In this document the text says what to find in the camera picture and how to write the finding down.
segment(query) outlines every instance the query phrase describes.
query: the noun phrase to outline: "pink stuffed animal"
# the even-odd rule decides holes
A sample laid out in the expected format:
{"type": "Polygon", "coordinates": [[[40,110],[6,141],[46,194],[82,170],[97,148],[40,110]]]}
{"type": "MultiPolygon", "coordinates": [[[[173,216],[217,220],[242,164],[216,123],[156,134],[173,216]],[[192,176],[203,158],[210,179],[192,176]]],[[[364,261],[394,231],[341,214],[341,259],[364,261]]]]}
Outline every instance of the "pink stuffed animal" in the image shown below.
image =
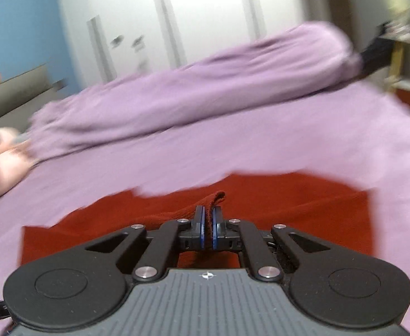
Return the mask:
{"type": "Polygon", "coordinates": [[[12,128],[0,129],[0,196],[20,182],[36,163],[27,153],[28,139],[12,128]]]}

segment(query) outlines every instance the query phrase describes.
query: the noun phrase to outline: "purple bed sheet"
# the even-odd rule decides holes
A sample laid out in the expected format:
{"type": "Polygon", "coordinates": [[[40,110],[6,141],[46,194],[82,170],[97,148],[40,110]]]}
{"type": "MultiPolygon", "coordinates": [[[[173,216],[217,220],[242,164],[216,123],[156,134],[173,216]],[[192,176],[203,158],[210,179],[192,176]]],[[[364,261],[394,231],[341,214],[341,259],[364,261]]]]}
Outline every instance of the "purple bed sheet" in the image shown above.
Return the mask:
{"type": "Polygon", "coordinates": [[[410,110],[348,83],[358,69],[343,34],[307,23],[46,105],[30,130],[41,162],[0,198],[0,298],[23,225],[54,225],[128,188],[166,194],[232,172],[301,170],[370,189],[377,254],[410,277],[410,110]]]}

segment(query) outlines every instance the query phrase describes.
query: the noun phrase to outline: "orange object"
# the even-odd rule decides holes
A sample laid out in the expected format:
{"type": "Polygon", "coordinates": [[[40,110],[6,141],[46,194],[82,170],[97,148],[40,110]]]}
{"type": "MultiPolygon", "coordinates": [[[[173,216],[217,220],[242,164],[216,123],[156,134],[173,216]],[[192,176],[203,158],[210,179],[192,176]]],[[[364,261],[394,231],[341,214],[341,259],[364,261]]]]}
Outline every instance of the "orange object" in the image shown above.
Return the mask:
{"type": "MultiPolygon", "coordinates": [[[[366,192],[330,180],[290,173],[276,176],[230,175],[208,187],[160,197],[124,191],[67,215],[51,228],[25,227],[22,264],[51,255],[134,223],[148,230],[165,221],[194,216],[196,205],[219,204],[226,219],[248,220],[262,230],[284,223],[314,236],[372,255],[373,239],[366,192]]],[[[179,267],[239,267],[234,253],[182,253],[179,267]]]]}

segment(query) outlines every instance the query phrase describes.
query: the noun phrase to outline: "gray ribbed plate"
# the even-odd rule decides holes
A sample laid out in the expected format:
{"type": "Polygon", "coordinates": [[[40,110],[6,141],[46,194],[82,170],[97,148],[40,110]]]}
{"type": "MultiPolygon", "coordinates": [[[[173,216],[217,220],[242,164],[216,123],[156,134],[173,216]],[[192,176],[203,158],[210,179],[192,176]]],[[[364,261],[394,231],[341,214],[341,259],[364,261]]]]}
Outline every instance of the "gray ribbed plate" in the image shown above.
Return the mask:
{"type": "MultiPolygon", "coordinates": [[[[12,336],[43,336],[18,326],[12,336]]],[[[250,278],[244,269],[172,269],[153,284],[137,285],[109,318],[64,336],[398,336],[397,325],[349,332],[317,323],[296,310],[280,286],[250,278]]]]}

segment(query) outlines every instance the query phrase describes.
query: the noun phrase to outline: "gray headboard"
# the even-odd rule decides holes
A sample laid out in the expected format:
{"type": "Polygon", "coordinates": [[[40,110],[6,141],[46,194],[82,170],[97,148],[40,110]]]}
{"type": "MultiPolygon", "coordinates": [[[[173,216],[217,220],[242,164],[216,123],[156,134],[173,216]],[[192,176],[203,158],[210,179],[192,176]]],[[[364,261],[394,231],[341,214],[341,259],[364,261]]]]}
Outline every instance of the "gray headboard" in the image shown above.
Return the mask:
{"type": "Polygon", "coordinates": [[[0,128],[24,132],[34,112],[61,98],[49,81],[45,65],[0,83],[0,128]]]}

